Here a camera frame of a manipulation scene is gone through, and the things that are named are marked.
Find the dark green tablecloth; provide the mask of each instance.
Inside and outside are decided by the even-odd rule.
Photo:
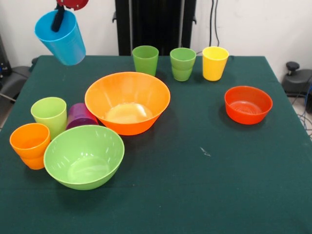
[[[40,57],[0,132],[0,233],[312,233],[312,144],[266,59],[230,57],[218,82],[203,79],[201,64],[198,57],[190,80],[180,83],[169,58],[159,58],[168,109],[149,131],[122,137],[125,157],[107,184],[76,191],[28,169],[9,136],[34,122],[36,100],[82,102],[98,78],[134,71],[132,58],[86,57],[66,67]],[[262,123],[227,117],[224,93],[236,85],[272,97]]]

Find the green cup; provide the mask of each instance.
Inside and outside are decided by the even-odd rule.
[[[150,45],[142,45],[133,49],[132,55],[136,71],[155,76],[158,54],[157,48]]]
[[[189,48],[176,48],[170,52],[170,61],[174,78],[187,81],[193,70],[196,52]]]
[[[50,130],[51,139],[65,131],[67,122],[66,102],[59,97],[46,97],[37,101],[30,110],[37,123]]]

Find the cup rim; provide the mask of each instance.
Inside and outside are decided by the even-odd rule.
[[[62,102],[65,104],[65,107],[64,107],[64,109],[63,109],[58,115],[56,115],[56,116],[47,117],[47,118],[38,117],[37,115],[34,114],[33,108],[34,108],[34,106],[35,106],[36,104],[38,104],[38,102],[43,101],[43,100],[46,100],[46,99],[58,99],[58,100],[62,101]],[[66,111],[66,108],[67,108],[66,102],[65,102],[63,99],[61,99],[60,97],[44,97],[44,98],[39,99],[38,101],[36,101],[36,102],[31,106],[31,108],[30,108],[30,113],[32,114],[32,116],[34,116],[34,117],[36,117],[36,118],[39,118],[39,119],[52,119],[52,118],[55,118],[55,117],[58,117],[58,116],[62,115],[62,114],[64,113],[64,111]]]
[[[76,28],[76,26],[78,25],[78,23],[77,23],[77,18],[76,18],[76,16],[75,16],[75,14],[72,13],[71,11],[65,10],[65,12],[68,12],[69,14],[73,15],[74,18],[75,18],[75,25],[74,25],[74,27],[70,30],[70,32],[69,32],[68,34],[66,34],[65,36],[63,36],[63,37],[61,37],[61,38],[59,38],[59,39],[56,39],[56,40],[44,40],[44,39],[42,39],[41,37],[39,37],[38,34],[37,34],[37,32],[36,32],[36,27],[37,27],[37,24],[39,23],[39,21],[40,21],[43,17],[45,17],[45,16],[51,14],[52,12],[57,12],[57,11],[58,11],[58,10],[50,11],[50,12],[48,12],[47,14],[41,16],[40,19],[37,21],[37,23],[36,23],[36,25],[35,25],[35,34],[36,34],[37,38],[39,38],[39,40],[44,41],[44,42],[56,42],[56,41],[62,40],[62,39],[64,39],[65,37],[67,37],[69,34],[71,34],[71,33],[74,31],[74,29]]]
[[[180,60],[180,59],[174,57],[174,56],[171,54],[174,50],[181,50],[181,49],[183,49],[183,50],[190,50],[190,51],[192,51],[192,52],[194,53],[195,56],[194,56],[193,58],[191,58],[191,59],[188,59],[188,60]],[[196,58],[196,56],[197,56],[197,54],[196,54],[196,52],[195,52],[194,50],[192,50],[191,48],[186,48],[186,47],[178,47],[178,48],[175,48],[175,49],[173,49],[173,50],[170,51],[170,57],[173,58],[173,59],[175,59],[175,60],[177,60],[177,61],[181,61],[181,62],[189,62],[189,61],[192,61],[194,58]]]
[[[225,52],[227,53],[227,56],[224,57],[224,58],[221,58],[221,59],[210,58],[210,57],[208,57],[207,55],[205,55],[205,51],[209,50],[210,48],[219,48],[219,49],[225,51]],[[220,46],[208,46],[208,47],[206,47],[206,48],[204,48],[204,49],[202,50],[202,53],[203,53],[203,56],[204,56],[204,57],[206,57],[206,58],[208,58],[208,59],[210,59],[210,60],[214,60],[214,61],[222,61],[222,60],[227,59],[227,58],[230,56],[229,51],[227,51],[226,49],[224,49],[223,47],[220,47]]]
[[[44,127],[45,129],[48,130],[48,136],[44,139],[44,141],[43,141],[42,143],[40,143],[39,145],[36,145],[36,146],[34,146],[34,147],[31,147],[31,148],[20,148],[20,147],[16,147],[16,146],[12,143],[12,137],[13,137],[14,133],[16,133],[16,131],[20,130],[21,128],[24,128],[24,127],[29,126],[29,125],[40,125],[40,126]],[[27,124],[24,124],[24,125],[18,127],[17,129],[15,129],[15,130],[11,133],[11,135],[10,135],[10,144],[11,144],[12,147],[14,147],[15,149],[18,149],[18,150],[23,150],[23,151],[25,151],[25,150],[33,150],[33,149],[35,149],[35,148],[37,148],[37,147],[43,145],[43,144],[49,139],[49,137],[50,137],[50,129],[49,129],[47,126],[45,126],[44,124],[42,124],[42,123],[27,123]]]
[[[148,48],[156,49],[157,54],[154,55],[154,56],[152,56],[152,57],[141,58],[141,57],[139,57],[139,56],[137,56],[137,55],[135,55],[135,54],[133,53],[137,48],[140,48],[140,47],[148,47]],[[152,45],[139,45],[139,46],[137,46],[136,48],[134,48],[134,49],[132,50],[132,56],[135,56],[136,58],[139,58],[139,59],[153,59],[153,58],[157,57],[158,55],[159,55],[159,50],[158,50],[156,47],[152,46]]]

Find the orange cup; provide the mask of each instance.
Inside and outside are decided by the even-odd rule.
[[[41,123],[22,125],[10,136],[10,144],[14,151],[33,170],[44,168],[43,155],[50,141],[50,131]]]

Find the blue cup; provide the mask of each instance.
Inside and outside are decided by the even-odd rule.
[[[54,32],[51,25],[57,12],[51,11],[42,16],[36,23],[35,34],[61,63],[76,65],[86,56],[76,17],[72,12],[65,11],[59,31]]]

